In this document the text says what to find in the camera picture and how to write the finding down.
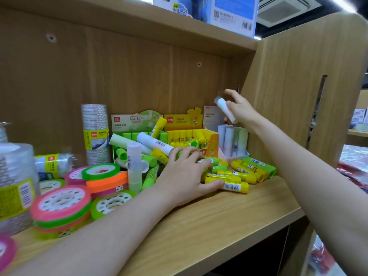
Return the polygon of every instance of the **white glue stick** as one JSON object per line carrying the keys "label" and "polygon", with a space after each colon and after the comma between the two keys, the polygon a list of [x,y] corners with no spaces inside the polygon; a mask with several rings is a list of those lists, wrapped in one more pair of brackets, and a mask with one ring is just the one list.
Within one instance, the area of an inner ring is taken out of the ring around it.
{"label": "white glue stick", "polygon": [[217,132],[219,133],[218,136],[218,147],[222,150],[224,150],[224,142],[225,142],[225,130],[228,125],[218,125],[217,126]]}
{"label": "white glue stick", "polygon": [[232,139],[234,138],[234,127],[226,127],[225,130],[225,142],[223,153],[225,157],[230,158],[232,156]]}
{"label": "white glue stick", "polygon": [[[125,137],[122,137],[120,135],[117,135],[117,134],[113,134],[111,136],[111,139],[110,139],[110,144],[111,145],[115,145],[117,147],[121,147],[121,148],[124,148],[126,149],[127,148],[127,144],[128,143],[138,143],[136,141],[133,141],[131,139],[127,139]],[[150,153],[152,153],[152,149],[145,146],[144,144],[140,144],[141,148],[142,148],[142,154],[145,154],[145,155],[150,155]]]}
{"label": "white glue stick", "polygon": [[218,96],[214,99],[214,102],[225,113],[225,115],[230,119],[233,124],[238,122],[226,105],[226,101],[222,97]]}
{"label": "white glue stick", "polygon": [[164,153],[166,156],[168,156],[170,154],[170,151],[172,149],[174,149],[174,147],[159,141],[158,139],[155,139],[147,134],[145,134],[144,132],[140,132],[137,136],[137,141],[140,142],[141,144],[144,144],[146,146],[148,146],[149,148],[157,148],[159,149],[162,153]]}
{"label": "white glue stick", "polygon": [[142,189],[142,148],[139,143],[128,143],[126,146],[128,155],[128,185],[129,190],[136,194]]}
{"label": "white glue stick", "polygon": [[[115,163],[121,166],[122,168],[128,169],[128,161],[123,162],[119,158],[115,159]],[[150,168],[150,164],[147,161],[142,160],[142,173],[146,173]]]}
{"label": "white glue stick", "polygon": [[234,127],[234,138],[232,139],[232,154],[231,157],[236,157],[236,153],[238,152],[238,140],[239,140],[239,132],[240,127]]}
{"label": "white glue stick", "polygon": [[247,143],[248,143],[248,131],[242,128],[239,131],[238,152],[236,154],[237,156],[245,156]]}

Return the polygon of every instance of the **pink tape roll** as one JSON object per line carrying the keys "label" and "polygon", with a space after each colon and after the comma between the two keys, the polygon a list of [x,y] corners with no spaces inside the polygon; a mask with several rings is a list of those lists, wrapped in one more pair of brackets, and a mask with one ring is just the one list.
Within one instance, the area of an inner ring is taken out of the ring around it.
{"label": "pink tape roll", "polygon": [[85,170],[88,167],[90,167],[90,166],[80,167],[80,168],[77,168],[77,169],[74,169],[74,170],[68,172],[68,174],[65,175],[65,177],[64,177],[65,185],[66,186],[70,186],[70,185],[85,186],[86,185],[86,180],[82,179],[82,170]]}
{"label": "pink tape roll", "polygon": [[16,255],[16,243],[8,237],[0,237],[0,273],[12,262]]}
{"label": "pink tape roll", "polygon": [[46,230],[44,228],[40,228],[40,227],[35,227],[36,230],[38,230],[39,232],[43,232],[43,233],[49,233],[49,232],[62,232],[62,231],[65,231],[69,228],[71,228],[72,226],[78,224],[79,222],[83,221],[84,219],[88,218],[89,216],[91,215],[91,212],[88,211],[82,218],[79,218],[78,220],[70,223],[70,224],[67,224],[65,226],[62,226],[62,227],[56,227],[56,228],[51,228],[49,230]]}
{"label": "pink tape roll", "polygon": [[85,186],[61,187],[39,196],[30,213],[34,220],[53,221],[80,211],[90,200],[90,191]]}
{"label": "pink tape roll", "polygon": [[126,190],[126,189],[128,189],[128,183],[125,183],[123,185],[120,185],[120,186],[117,186],[115,188],[111,188],[111,189],[108,189],[108,190],[105,190],[105,191],[102,191],[102,192],[94,193],[94,194],[92,194],[92,200],[97,199],[97,198],[101,198],[103,196],[111,195],[111,194],[114,194],[118,191]]}

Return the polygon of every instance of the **stack of tape rolls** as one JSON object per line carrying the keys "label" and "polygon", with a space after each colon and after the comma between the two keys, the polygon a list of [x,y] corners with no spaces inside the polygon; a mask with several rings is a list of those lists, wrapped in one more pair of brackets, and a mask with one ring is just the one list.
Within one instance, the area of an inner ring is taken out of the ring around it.
{"label": "stack of tape rolls", "polygon": [[40,182],[41,195],[44,195],[52,190],[65,186],[65,180],[63,179],[49,179]]}
{"label": "stack of tape rolls", "polygon": [[9,237],[0,237],[0,273],[16,255],[16,243]]}
{"label": "stack of tape rolls", "polygon": [[0,122],[0,143],[8,143],[8,137],[6,135],[5,125],[7,122]]}
{"label": "stack of tape rolls", "polygon": [[86,167],[80,167],[80,168],[76,168],[72,171],[70,171],[67,175],[65,175],[65,184],[67,186],[70,185],[82,185],[82,186],[86,186],[86,182],[87,180],[84,180],[82,178],[82,171],[85,170],[86,168],[89,168],[90,166],[86,166]]}
{"label": "stack of tape rolls", "polygon": [[90,206],[85,186],[65,186],[41,195],[30,209],[35,236],[47,240],[75,232],[90,221]]}
{"label": "stack of tape rolls", "polygon": [[30,206],[40,194],[30,144],[0,144],[0,234],[13,235],[32,225]]}
{"label": "stack of tape rolls", "polygon": [[98,164],[82,171],[82,178],[92,193],[92,199],[128,188],[128,173],[117,164]]}
{"label": "stack of tape rolls", "polygon": [[59,179],[73,169],[74,156],[70,153],[35,156],[40,180]]}
{"label": "stack of tape rolls", "polygon": [[82,104],[84,142],[89,165],[111,162],[108,113],[104,104]]}
{"label": "stack of tape rolls", "polygon": [[91,205],[92,219],[97,220],[114,210],[115,207],[123,205],[136,194],[130,190],[121,190],[111,195],[97,198]]}

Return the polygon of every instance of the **hand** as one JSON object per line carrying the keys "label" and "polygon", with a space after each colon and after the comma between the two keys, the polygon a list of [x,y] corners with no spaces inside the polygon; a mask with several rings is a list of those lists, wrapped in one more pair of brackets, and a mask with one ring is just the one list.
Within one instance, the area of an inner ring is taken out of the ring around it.
{"label": "hand", "polygon": [[263,116],[251,106],[246,98],[242,97],[235,90],[226,89],[225,93],[231,95],[235,100],[235,103],[231,101],[226,102],[232,114],[239,122],[245,125],[247,130],[253,132],[254,126],[264,119]]}
{"label": "hand", "polygon": [[161,173],[158,181],[151,187],[169,199],[172,208],[213,192],[222,187],[225,182],[216,180],[208,184],[201,184],[200,177],[206,168],[212,169],[210,161],[196,163],[204,158],[195,147],[185,147],[181,156],[175,161],[176,155],[182,150],[177,147],[171,150],[168,164]]}

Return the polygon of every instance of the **left hand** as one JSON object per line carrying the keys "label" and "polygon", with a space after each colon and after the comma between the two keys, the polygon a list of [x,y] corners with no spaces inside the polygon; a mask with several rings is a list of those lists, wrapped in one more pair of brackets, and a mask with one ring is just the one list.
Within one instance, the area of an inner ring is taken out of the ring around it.
{"label": "left hand", "polygon": [[204,157],[197,148],[192,146],[185,147],[178,160],[175,160],[181,150],[182,147],[171,150],[168,164],[158,181],[151,187],[163,194],[172,208],[213,192],[225,184],[223,180],[201,184],[202,173],[206,168],[212,169],[212,163],[210,161],[196,163],[198,158]]}

